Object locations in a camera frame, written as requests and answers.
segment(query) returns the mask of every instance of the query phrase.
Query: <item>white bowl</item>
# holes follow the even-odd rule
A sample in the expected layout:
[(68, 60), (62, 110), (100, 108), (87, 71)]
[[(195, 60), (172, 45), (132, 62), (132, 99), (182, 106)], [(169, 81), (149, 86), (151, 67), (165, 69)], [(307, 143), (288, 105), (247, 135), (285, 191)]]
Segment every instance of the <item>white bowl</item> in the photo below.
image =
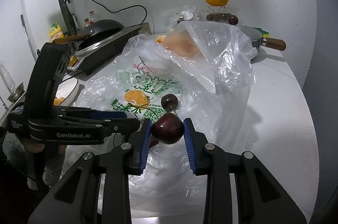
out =
[(70, 106), (79, 91), (79, 87), (79, 80), (76, 78), (71, 78), (62, 82), (56, 92), (56, 97), (58, 99), (61, 97), (65, 98), (60, 106)]

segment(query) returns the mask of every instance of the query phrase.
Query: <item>frying pan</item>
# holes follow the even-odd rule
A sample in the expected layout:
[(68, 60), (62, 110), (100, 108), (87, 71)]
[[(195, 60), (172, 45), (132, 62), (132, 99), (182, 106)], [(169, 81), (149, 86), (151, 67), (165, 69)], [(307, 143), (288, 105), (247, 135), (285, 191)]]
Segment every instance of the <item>frying pan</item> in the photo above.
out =
[(259, 52), (259, 47), (262, 45), (264, 47), (269, 47), (279, 51), (284, 51), (286, 49), (286, 43), (280, 39), (266, 38), (263, 34), (249, 26), (240, 25), (239, 29), (251, 39), (251, 44)]
[(90, 46), (100, 40), (106, 39), (120, 32), (124, 26), (114, 20), (100, 20), (90, 25), (84, 32), (83, 35), (63, 37), (53, 40), (53, 44), (67, 44), (75, 41), (85, 40), (79, 49), (85, 46)]

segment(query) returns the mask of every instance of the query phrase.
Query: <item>wok handle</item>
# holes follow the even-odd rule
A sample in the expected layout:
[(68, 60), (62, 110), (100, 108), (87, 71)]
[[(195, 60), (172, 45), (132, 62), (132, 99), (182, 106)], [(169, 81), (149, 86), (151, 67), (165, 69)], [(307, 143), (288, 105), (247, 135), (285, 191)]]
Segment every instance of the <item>wok handle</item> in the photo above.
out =
[(276, 49), (279, 51), (284, 51), (286, 49), (286, 43), (283, 40), (274, 38), (263, 38), (262, 46)]

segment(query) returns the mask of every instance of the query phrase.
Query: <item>plastic bottle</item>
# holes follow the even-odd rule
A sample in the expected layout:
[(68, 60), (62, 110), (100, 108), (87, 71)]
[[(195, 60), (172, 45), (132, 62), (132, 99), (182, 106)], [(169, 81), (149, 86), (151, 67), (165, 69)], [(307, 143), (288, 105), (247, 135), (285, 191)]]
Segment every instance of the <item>plastic bottle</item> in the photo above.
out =
[(65, 37), (65, 34), (63, 34), (61, 26), (56, 22), (53, 24), (49, 30), (49, 37), (53, 41), (54, 39), (57, 38), (63, 38)]
[(15, 91), (15, 83), (8, 70), (3, 66), (2, 61), (0, 62), (0, 75), (8, 91), (12, 94)]
[(90, 24), (89, 24), (89, 19), (87, 18), (87, 19), (84, 20), (84, 26), (83, 26), (83, 29), (86, 30), (86, 28), (87, 28), (88, 26), (90, 26)]
[(97, 18), (96, 18), (96, 15), (94, 13), (94, 11), (90, 11), (89, 12), (89, 24), (92, 25), (93, 23), (97, 22)]

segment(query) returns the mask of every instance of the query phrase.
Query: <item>black cable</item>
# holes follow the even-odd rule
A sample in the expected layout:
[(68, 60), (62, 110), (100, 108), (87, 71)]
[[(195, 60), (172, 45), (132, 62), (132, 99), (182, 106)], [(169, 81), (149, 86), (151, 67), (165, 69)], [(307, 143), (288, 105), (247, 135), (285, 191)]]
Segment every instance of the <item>black cable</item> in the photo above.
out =
[(102, 6), (105, 10), (107, 10), (109, 13), (112, 13), (112, 14), (119, 13), (119, 12), (121, 12), (121, 11), (123, 11), (123, 10), (127, 10), (127, 9), (129, 9), (129, 8), (132, 8), (132, 7), (142, 7), (146, 13), (145, 13), (145, 16), (144, 16), (143, 21), (142, 21), (140, 24), (138, 24), (138, 25), (143, 24), (143, 22), (146, 20), (146, 18), (147, 18), (147, 16), (148, 16), (148, 11), (147, 11), (147, 9), (146, 9), (143, 5), (132, 5), (132, 6), (128, 6), (128, 7), (126, 7), (126, 8), (122, 8), (122, 9), (120, 9), (120, 10), (118, 10), (118, 11), (110, 11), (110, 10), (109, 10), (107, 7), (105, 7), (103, 4), (100, 4), (100, 3), (98, 3), (98, 2), (95, 1), (95, 0), (91, 0), (91, 1), (94, 2), (94, 3), (96, 3), (96, 4), (98, 4), (98, 5), (100, 5), (100, 6)]
[(113, 138), (113, 148), (115, 148), (115, 137), (116, 137), (117, 133), (115, 133), (114, 138)]
[(66, 76), (66, 75), (68, 75), (68, 74), (69, 74), (69, 73), (71, 73), (71, 72), (72, 72), (71, 70), (70, 70), (70, 71), (68, 71), (68, 72), (65, 74), (65, 76)]
[(75, 74), (75, 75), (73, 75), (73, 76), (70, 76), (69, 78), (63, 80), (62, 83), (65, 82), (65, 81), (67, 81), (67, 80), (69, 80), (69, 79), (72, 79), (72, 78), (74, 78), (74, 77), (76, 77), (77, 75), (80, 75), (80, 74), (82, 74), (82, 73), (83, 73), (83, 71), (80, 71), (80, 72), (78, 72), (77, 74)]

